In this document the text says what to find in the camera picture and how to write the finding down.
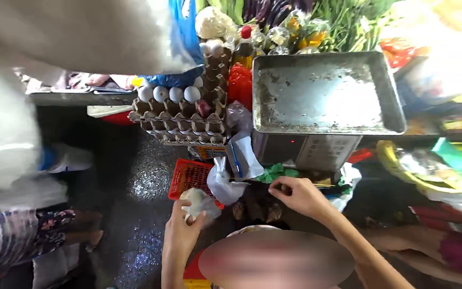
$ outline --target striped clothing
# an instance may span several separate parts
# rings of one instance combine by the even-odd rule
[[[37,234],[34,210],[0,212],[0,269],[29,260]]]

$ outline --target cooking oil bottle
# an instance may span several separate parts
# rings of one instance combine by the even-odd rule
[[[245,25],[240,32],[242,39],[233,54],[233,64],[240,63],[247,69],[252,69],[255,51],[251,41],[251,27]]]

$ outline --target metal tray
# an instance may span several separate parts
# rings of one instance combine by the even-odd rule
[[[261,133],[398,135],[406,130],[381,52],[259,56],[253,122]]]

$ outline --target red bottle cap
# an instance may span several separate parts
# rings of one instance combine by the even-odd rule
[[[251,27],[249,25],[245,25],[242,27],[240,34],[243,39],[248,39],[251,36]]]

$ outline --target cardboard egg tray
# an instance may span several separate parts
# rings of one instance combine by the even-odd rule
[[[199,91],[201,99],[215,110],[207,118],[199,115],[197,102],[192,104],[184,99],[178,104],[170,99],[163,103],[154,99],[144,102],[139,98],[133,101],[129,118],[140,122],[143,130],[165,145],[224,147],[229,135],[224,127],[229,57],[209,56],[206,62]]]

